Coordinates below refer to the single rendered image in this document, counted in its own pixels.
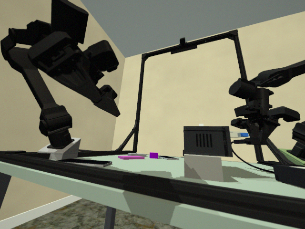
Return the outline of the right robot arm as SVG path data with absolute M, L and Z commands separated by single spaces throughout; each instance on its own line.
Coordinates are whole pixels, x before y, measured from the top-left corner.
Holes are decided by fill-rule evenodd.
M 0 41 L 4 60 L 23 75 L 41 108 L 39 130 L 49 138 L 47 148 L 64 149 L 74 141 L 68 130 L 72 128 L 72 117 L 63 105 L 56 104 L 38 68 L 28 59 L 29 49 L 15 46 L 33 46 L 55 31 L 67 32 L 77 45 L 83 44 L 88 16 L 86 10 L 68 0 L 51 0 L 51 24 L 36 20 L 27 24 L 27 29 L 9 28 L 8 36 Z M 83 53 L 101 77 L 102 72 L 118 68 L 119 62 L 107 40 L 89 46 Z

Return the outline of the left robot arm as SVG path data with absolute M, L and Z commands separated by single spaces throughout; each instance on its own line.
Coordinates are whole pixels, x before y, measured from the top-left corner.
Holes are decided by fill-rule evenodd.
M 289 82 L 292 78 L 304 73 L 305 60 L 287 67 L 262 71 L 257 77 L 251 79 L 251 82 L 245 78 L 239 78 L 230 86 L 229 94 L 241 99 L 249 98 L 249 102 L 247 105 L 234 109 L 236 117 L 244 116 L 244 118 L 248 118 L 247 115 L 257 112 L 257 115 L 263 115 L 261 105 L 254 99 L 266 99 L 269 101 L 269 96 L 274 94 L 273 91 L 264 87 L 279 87 Z M 305 161 L 305 121 L 296 123 L 292 131 L 292 139 L 297 142 L 293 149 L 287 150 L 287 152 Z

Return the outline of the purple block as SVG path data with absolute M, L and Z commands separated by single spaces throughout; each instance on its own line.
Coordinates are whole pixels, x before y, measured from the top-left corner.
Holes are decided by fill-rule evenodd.
M 150 153 L 150 158 L 158 158 L 158 153 Z

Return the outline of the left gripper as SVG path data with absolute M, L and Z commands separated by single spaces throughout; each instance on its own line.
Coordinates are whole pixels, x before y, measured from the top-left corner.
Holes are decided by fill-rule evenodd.
M 281 124 L 278 123 L 279 118 L 283 118 L 286 122 L 300 120 L 300 114 L 290 108 L 281 106 L 270 109 L 273 106 L 266 99 L 254 99 L 259 102 L 263 109 L 263 115 L 250 114 L 248 119 L 236 118 L 231 121 L 231 125 L 240 129 L 246 129 L 250 137 L 258 138 L 260 143 L 264 144 L 269 135 Z M 270 109 L 270 110 L 269 110 Z M 258 123 L 259 127 L 255 126 Z

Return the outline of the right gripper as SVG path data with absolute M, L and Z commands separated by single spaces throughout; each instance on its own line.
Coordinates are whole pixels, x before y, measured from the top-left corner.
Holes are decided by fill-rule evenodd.
M 31 46 L 28 59 L 49 77 L 90 99 L 96 107 L 115 117 L 120 115 L 114 101 L 117 93 L 110 85 L 96 86 L 102 77 L 66 32 L 55 31 Z

